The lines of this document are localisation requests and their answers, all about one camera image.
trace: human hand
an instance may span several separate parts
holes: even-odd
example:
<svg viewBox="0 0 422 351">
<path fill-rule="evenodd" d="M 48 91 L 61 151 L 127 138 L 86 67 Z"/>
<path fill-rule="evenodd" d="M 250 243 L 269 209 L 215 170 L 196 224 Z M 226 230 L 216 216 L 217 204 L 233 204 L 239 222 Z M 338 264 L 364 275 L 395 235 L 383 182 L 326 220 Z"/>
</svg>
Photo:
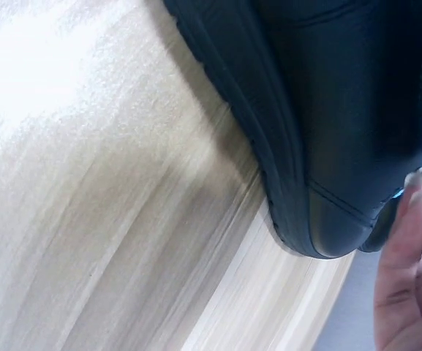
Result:
<svg viewBox="0 0 422 351">
<path fill-rule="evenodd" d="M 374 332 L 381 351 L 422 350 L 422 169 L 406 183 L 375 285 Z"/>
</svg>

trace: shoe sole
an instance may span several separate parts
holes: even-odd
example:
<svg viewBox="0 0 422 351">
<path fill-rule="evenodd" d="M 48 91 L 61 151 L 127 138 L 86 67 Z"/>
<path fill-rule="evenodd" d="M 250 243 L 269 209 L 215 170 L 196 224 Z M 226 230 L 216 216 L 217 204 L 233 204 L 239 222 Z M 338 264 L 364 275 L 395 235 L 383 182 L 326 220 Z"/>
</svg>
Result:
<svg viewBox="0 0 422 351">
<path fill-rule="evenodd" d="M 249 2 L 164 3 L 176 18 L 189 49 L 203 64 L 209 80 L 229 103 L 250 140 L 277 235 L 300 254 L 330 258 L 317 252 L 311 240 L 298 126 L 279 69 Z"/>
</svg>

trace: light wood grain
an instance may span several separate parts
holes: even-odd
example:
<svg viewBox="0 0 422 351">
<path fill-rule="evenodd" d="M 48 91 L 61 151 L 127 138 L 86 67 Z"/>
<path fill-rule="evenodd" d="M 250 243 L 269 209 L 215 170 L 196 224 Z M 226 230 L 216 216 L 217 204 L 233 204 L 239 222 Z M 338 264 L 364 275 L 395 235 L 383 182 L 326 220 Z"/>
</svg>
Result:
<svg viewBox="0 0 422 351">
<path fill-rule="evenodd" d="M 0 1 L 0 350 L 309 350 L 351 259 L 277 243 L 159 0 Z"/>
</svg>

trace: wooden table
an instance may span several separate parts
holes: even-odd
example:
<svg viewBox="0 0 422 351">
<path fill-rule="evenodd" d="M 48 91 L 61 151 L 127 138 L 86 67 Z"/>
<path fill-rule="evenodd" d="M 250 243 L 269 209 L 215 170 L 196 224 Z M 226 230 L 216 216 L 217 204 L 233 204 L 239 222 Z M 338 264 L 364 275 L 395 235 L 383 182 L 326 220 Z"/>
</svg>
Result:
<svg viewBox="0 0 422 351">
<path fill-rule="evenodd" d="M 352 256 L 274 239 L 160 0 L 0 1 L 0 350 L 309 350 Z"/>
</svg>

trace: black shoe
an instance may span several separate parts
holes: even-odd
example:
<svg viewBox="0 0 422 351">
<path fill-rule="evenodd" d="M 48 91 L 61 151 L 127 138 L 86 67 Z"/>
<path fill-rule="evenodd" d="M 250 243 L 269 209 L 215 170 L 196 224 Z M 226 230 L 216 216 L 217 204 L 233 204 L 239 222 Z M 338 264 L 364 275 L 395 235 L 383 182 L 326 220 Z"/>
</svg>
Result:
<svg viewBox="0 0 422 351">
<path fill-rule="evenodd" d="M 165 4 L 251 141 L 282 241 L 378 249 L 422 166 L 422 0 Z"/>
</svg>

